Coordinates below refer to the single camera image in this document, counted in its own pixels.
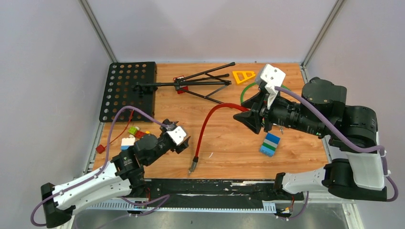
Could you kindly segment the silver keys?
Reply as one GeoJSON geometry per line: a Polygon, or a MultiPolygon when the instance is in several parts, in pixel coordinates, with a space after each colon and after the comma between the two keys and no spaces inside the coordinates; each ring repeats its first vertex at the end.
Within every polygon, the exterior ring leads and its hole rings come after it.
{"type": "Polygon", "coordinates": [[[279,131],[283,135],[284,134],[284,127],[277,125],[277,128],[279,129],[279,131]]]}

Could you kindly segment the red cable lock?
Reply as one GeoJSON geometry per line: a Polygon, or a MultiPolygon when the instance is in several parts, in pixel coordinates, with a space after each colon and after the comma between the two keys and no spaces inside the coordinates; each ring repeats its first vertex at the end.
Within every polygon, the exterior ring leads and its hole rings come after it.
{"type": "Polygon", "coordinates": [[[238,104],[224,103],[209,111],[201,126],[188,176],[236,177],[237,158],[248,149],[249,143],[243,135],[245,126],[233,119],[233,112],[248,110],[238,104]]]}

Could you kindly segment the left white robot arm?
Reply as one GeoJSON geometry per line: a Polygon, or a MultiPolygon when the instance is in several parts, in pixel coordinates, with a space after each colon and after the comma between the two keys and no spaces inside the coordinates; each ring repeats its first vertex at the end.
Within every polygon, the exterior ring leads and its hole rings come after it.
{"type": "Polygon", "coordinates": [[[164,120],[160,136],[145,134],[122,150],[101,168],[71,182],[41,186],[45,225],[55,228],[87,207],[111,198],[146,192],[144,168],[168,151],[181,153],[189,146],[190,137],[176,122],[164,120]]]}

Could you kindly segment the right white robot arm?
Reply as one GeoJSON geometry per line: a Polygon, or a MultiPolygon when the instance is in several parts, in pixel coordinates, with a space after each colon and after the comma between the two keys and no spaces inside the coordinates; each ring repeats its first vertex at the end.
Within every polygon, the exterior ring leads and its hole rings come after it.
{"type": "Polygon", "coordinates": [[[332,195],[353,200],[386,202],[384,183],[387,163],[378,145],[375,111],[369,107],[347,105],[347,89],[318,77],[304,84],[301,95],[290,101],[277,94],[271,105],[264,87],[242,103],[246,111],[234,115],[254,133],[270,131],[273,125],[294,129],[322,139],[342,151],[324,167],[303,173],[278,173],[273,194],[285,199],[302,191],[326,190],[332,195]]]}

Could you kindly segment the red yellow toy brick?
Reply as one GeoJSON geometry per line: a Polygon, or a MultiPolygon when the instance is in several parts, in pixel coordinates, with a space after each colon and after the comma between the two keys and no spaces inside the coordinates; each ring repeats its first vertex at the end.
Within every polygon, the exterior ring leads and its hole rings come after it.
{"type": "Polygon", "coordinates": [[[144,135],[146,135],[146,134],[150,134],[150,131],[146,131],[146,132],[142,132],[142,131],[137,131],[135,134],[134,134],[134,137],[136,138],[136,139],[141,139],[144,135]]]}

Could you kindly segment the green toy brick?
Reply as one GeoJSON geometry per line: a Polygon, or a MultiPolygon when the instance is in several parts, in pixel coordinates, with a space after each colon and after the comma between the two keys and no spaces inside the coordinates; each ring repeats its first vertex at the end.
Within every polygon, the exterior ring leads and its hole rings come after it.
{"type": "Polygon", "coordinates": [[[135,134],[136,134],[139,130],[140,130],[139,127],[137,127],[137,126],[132,126],[132,127],[130,127],[130,128],[128,129],[128,133],[129,133],[130,135],[135,136],[135,134]]]}

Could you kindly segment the yellow plastic triangle piece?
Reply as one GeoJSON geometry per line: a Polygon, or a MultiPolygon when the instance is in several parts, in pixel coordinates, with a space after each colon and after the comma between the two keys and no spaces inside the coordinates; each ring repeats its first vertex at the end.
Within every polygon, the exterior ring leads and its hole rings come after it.
{"type": "Polygon", "coordinates": [[[256,73],[254,71],[232,71],[232,75],[237,85],[256,77],[256,73]]]}

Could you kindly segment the blue green white brick stack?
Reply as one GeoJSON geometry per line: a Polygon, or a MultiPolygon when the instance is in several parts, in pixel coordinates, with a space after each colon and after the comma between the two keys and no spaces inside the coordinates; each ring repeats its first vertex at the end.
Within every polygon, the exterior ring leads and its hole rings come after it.
{"type": "Polygon", "coordinates": [[[268,157],[272,157],[276,152],[279,142],[280,137],[273,135],[272,133],[267,133],[262,145],[260,146],[259,152],[268,157]]]}

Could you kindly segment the red label card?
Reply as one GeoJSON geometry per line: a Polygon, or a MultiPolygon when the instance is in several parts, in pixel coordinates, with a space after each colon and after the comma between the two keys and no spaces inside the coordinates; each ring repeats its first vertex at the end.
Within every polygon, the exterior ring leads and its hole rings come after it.
{"type": "Polygon", "coordinates": [[[177,83],[175,87],[175,91],[177,92],[177,94],[184,94],[185,91],[189,90],[189,87],[187,85],[183,84],[183,79],[184,79],[184,75],[178,76],[178,77],[174,77],[173,78],[173,82],[177,83]]]}

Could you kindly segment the black perforated music stand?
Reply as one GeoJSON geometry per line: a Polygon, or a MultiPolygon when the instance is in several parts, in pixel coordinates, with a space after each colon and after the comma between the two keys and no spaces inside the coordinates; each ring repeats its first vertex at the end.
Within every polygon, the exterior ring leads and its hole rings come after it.
{"type": "MultiPolygon", "coordinates": [[[[212,72],[234,66],[231,62],[215,67],[200,73],[185,76],[183,84],[190,86],[219,86],[218,89],[207,95],[185,91],[199,98],[219,104],[220,101],[213,99],[212,95],[230,86],[229,74],[214,76],[212,72]]],[[[155,114],[155,95],[158,88],[172,87],[175,89],[177,83],[157,82],[156,62],[113,62],[109,66],[106,85],[103,94],[102,106],[99,114],[99,121],[110,123],[114,120],[116,113],[123,106],[135,106],[147,115],[153,117],[155,114]]]]}

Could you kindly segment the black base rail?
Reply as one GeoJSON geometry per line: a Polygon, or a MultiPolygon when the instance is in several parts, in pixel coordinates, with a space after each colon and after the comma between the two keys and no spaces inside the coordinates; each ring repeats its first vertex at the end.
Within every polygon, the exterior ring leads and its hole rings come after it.
{"type": "Polygon", "coordinates": [[[169,208],[262,208],[265,201],[304,199],[273,188],[271,180],[151,179],[131,191],[130,198],[154,200],[164,195],[169,208]]]}

